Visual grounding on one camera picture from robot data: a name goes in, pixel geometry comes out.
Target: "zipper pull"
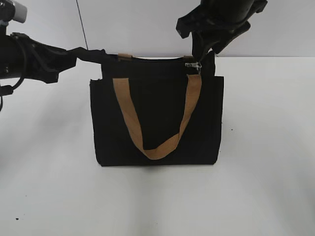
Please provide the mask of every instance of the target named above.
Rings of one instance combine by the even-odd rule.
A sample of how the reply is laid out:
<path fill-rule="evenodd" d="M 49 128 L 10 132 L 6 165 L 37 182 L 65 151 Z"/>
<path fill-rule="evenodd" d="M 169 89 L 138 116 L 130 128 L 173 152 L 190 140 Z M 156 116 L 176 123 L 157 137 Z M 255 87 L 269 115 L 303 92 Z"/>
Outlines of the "zipper pull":
<path fill-rule="evenodd" d="M 195 63 L 185 63 L 186 67 L 193 67 L 193 68 L 202 68 L 202 65 L 198 62 Z"/>
<path fill-rule="evenodd" d="M 198 74 L 201 74 L 201 68 L 202 65 L 199 62 L 195 62 L 195 63 L 185 63 L 186 67 L 192 67 L 192 68 L 196 68 L 196 70 L 198 71 Z"/>

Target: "black tote bag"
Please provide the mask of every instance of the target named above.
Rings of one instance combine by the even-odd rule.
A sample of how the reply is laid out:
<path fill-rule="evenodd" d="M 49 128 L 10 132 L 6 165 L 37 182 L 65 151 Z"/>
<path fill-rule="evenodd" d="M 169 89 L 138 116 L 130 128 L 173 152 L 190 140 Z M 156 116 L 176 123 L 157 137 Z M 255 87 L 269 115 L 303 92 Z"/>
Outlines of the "black tote bag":
<path fill-rule="evenodd" d="M 71 51 L 102 65 L 91 80 L 96 159 L 101 166 L 214 164 L 221 142 L 223 77 L 214 53 L 139 59 L 104 50 Z"/>

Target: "black fabric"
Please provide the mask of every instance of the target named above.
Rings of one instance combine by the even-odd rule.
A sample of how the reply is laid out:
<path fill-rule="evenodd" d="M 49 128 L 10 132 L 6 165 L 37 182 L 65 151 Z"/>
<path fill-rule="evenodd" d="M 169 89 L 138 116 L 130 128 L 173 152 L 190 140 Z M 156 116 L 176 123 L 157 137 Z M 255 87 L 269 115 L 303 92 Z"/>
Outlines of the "black fabric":
<path fill-rule="evenodd" d="M 223 77 L 215 76 L 214 53 L 201 62 L 200 98 L 175 151 L 148 159 L 133 144 L 116 99 L 113 78 L 129 78 L 130 94 L 142 129 L 144 149 L 154 149 L 179 132 L 193 59 L 122 59 L 104 50 L 70 51 L 102 64 L 102 80 L 91 80 L 91 111 L 96 159 L 101 166 L 214 164 L 221 142 Z"/>

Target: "tan handle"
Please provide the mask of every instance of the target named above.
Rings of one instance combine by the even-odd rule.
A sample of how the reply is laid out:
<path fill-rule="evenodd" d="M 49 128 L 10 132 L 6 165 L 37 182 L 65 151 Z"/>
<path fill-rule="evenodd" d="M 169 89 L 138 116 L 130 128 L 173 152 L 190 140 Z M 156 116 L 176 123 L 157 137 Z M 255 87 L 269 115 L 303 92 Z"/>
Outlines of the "tan handle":
<path fill-rule="evenodd" d="M 149 159 L 159 160 L 170 154 L 177 148 L 177 145 L 188 125 L 190 116 L 196 107 L 201 90 L 201 76 L 188 75 L 188 84 L 186 90 L 186 102 L 183 120 L 179 129 L 179 133 L 166 140 L 156 149 L 144 150 L 143 138 L 140 122 L 134 104 L 131 99 L 129 89 L 129 79 L 113 79 L 114 89 L 120 108 L 122 110 L 126 126 L 128 128 L 130 137 L 135 146 Z"/>

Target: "white surface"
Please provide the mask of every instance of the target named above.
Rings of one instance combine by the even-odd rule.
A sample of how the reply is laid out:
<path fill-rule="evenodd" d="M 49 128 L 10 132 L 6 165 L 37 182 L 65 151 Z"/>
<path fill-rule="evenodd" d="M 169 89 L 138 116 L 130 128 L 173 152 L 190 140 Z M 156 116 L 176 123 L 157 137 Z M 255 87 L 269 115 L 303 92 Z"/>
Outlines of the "white surface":
<path fill-rule="evenodd" d="M 181 39 L 177 19 L 200 0 L 79 0 L 88 46 L 144 57 L 191 54 L 191 37 Z M 315 56 L 314 0 L 270 0 L 250 18 L 252 28 L 221 56 Z"/>
<path fill-rule="evenodd" d="M 100 167 L 88 86 L 98 65 L 23 85 L 0 114 L 0 235 L 315 235 L 314 63 L 217 59 L 214 166 Z"/>
<path fill-rule="evenodd" d="M 7 34 L 20 32 L 44 44 L 65 49 L 85 47 L 75 0 L 20 0 L 28 8 L 21 24 L 11 21 Z"/>

